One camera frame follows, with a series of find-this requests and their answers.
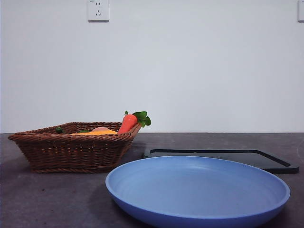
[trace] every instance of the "wall outlet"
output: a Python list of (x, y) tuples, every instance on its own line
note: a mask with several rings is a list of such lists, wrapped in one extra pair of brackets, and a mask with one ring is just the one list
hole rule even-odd
[(87, 0), (89, 22), (109, 21), (109, 0)]
[(299, 0), (298, 3), (298, 21), (304, 22), (304, 0)]

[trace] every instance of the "toy carrot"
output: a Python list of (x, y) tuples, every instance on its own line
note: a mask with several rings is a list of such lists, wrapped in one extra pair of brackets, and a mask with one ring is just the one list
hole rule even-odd
[(133, 114), (128, 114), (128, 111), (125, 111), (125, 116), (123, 118), (122, 125), (118, 130), (118, 134), (123, 134), (131, 130), (137, 123), (140, 123), (142, 127), (150, 126), (151, 120), (147, 116), (146, 111), (136, 112)]

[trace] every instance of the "basket rim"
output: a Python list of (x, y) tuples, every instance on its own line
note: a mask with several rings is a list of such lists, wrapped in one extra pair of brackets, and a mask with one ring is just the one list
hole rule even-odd
[(137, 123), (132, 129), (128, 132), (122, 134), (103, 134), (103, 135), (71, 135), (71, 134), (54, 134), (54, 133), (34, 133), (34, 131), (43, 131), (48, 130), (50, 128), (58, 127), (58, 126), (66, 126), (67, 124), (121, 124), (121, 122), (68, 122), (56, 126), (40, 128), (36, 130), (24, 131), (24, 132), (17, 132), (11, 134), (8, 139), (13, 141), (52, 141), (52, 140), (60, 140), (60, 141), (128, 141), (131, 138), (134, 138), (137, 132), (142, 127), (140, 123)]

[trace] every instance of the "woven basket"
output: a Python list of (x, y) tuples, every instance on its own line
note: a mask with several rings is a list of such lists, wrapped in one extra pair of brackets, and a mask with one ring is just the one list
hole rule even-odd
[[(72, 122), (19, 132), (9, 136), (27, 158), (32, 172), (108, 172), (118, 165), (130, 148), (141, 125), (124, 134), (70, 135), (80, 130), (107, 127), (118, 131), (121, 122)], [(56, 128), (65, 134), (56, 133)]]

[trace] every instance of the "black tray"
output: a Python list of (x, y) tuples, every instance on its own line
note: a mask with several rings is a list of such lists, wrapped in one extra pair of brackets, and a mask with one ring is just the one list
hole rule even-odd
[(299, 166), (278, 158), (269, 153), (258, 150), (176, 150), (176, 149), (153, 149), (145, 153), (143, 158), (161, 156), (200, 156), (219, 158), (234, 162), (252, 165), (270, 173), (298, 173)]

